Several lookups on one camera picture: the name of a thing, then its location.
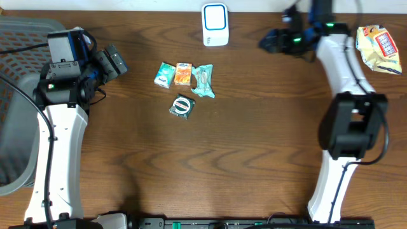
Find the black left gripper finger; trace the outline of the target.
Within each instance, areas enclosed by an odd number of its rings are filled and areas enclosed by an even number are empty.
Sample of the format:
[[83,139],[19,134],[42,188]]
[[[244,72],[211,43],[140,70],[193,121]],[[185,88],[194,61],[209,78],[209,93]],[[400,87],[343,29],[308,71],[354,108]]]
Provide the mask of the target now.
[[105,48],[105,51],[111,59],[118,74],[125,74],[128,71],[128,66],[118,49],[113,44],[110,44]]
[[101,83],[107,83],[118,77],[118,72],[113,65],[111,57],[105,51],[98,51],[95,58],[102,68]]

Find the green tissue pack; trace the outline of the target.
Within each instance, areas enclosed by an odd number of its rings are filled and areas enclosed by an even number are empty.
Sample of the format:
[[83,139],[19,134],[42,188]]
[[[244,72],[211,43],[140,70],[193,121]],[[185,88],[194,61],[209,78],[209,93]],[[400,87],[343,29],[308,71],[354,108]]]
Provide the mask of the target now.
[[154,83],[158,86],[169,89],[175,76],[175,72],[175,66],[162,62],[154,79]]

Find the orange tissue pack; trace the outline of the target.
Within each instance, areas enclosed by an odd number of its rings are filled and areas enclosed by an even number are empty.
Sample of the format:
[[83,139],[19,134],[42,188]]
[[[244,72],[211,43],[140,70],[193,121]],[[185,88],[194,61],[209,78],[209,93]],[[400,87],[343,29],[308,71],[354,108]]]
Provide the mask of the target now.
[[190,63],[177,63],[174,83],[176,85],[190,86],[192,67],[193,66]]

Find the dark green round packet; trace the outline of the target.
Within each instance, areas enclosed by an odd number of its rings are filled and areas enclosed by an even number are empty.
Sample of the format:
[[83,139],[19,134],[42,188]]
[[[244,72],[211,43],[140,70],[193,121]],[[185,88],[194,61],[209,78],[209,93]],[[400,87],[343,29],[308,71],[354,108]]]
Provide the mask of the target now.
[[196,102],[189,97],[178,94],[174,99],[169,112],[175,116],[187,120],[195,107]]

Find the teal packet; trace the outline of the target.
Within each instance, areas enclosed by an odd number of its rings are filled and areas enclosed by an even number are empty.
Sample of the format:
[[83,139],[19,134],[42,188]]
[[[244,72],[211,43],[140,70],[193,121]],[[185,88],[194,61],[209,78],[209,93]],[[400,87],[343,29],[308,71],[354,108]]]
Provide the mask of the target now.
[[198,66],[192,69],[192,74],[197,81],[197,86],[191,89],[194,94],[197,94],[200,97],[207,96],[213,99],[215,98],[215,94],[211,86],[212,71],[212,64]]

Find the yellow snack bag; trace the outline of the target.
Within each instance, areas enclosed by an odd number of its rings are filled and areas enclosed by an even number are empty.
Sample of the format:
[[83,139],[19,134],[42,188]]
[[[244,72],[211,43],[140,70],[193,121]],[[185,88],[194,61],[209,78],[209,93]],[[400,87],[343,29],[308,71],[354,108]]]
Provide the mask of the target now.
[[382,25],[368,25],[357,29],[355,47],[360,51],[363,62],[380,73],[402,75],[399,50]]

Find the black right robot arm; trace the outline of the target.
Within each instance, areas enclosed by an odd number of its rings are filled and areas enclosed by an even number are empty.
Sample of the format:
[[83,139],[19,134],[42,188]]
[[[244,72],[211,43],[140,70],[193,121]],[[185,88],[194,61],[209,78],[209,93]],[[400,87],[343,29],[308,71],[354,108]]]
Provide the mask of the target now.
[[388,100],[362,72],[352,29],[336,21],[332,1],[311,2],[307,29],[296,3],[283,11],[282,20],[288,26],[271,30],[259,47],[301,59],[311,53],[309,61],[319,60],[325,70],[333,99],[319,124],[322,165],[307,210],[313,224],[339,225],[356,168],[378,163],[389,147]]

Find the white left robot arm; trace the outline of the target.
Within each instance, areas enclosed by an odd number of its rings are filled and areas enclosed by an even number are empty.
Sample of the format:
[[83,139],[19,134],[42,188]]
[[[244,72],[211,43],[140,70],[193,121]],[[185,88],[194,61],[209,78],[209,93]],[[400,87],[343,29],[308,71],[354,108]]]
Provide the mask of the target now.
[[25,211],[27,224],[83,218],[80,194],[81,147],[95,92],[128,67],[113,44],[78,60],[48,64],[34,88],[39,108],[35,184]]

